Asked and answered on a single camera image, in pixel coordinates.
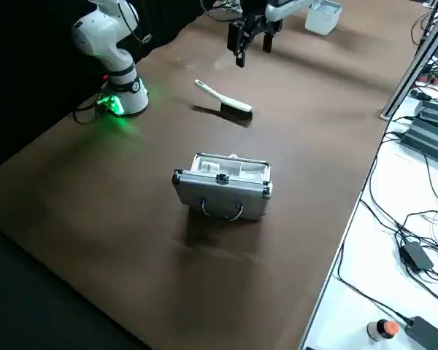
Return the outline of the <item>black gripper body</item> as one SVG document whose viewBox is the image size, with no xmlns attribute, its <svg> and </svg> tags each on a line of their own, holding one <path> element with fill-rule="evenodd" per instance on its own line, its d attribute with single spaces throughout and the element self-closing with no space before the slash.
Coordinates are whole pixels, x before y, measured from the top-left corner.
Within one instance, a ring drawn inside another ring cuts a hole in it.
<svg viewBox="0 0 438 350">
<path fill-rule="evenodd" d="M 242 10 L 237 27 L 243 29 L 281 29 L 281 1 L 240 1 Z"/>
</svg>

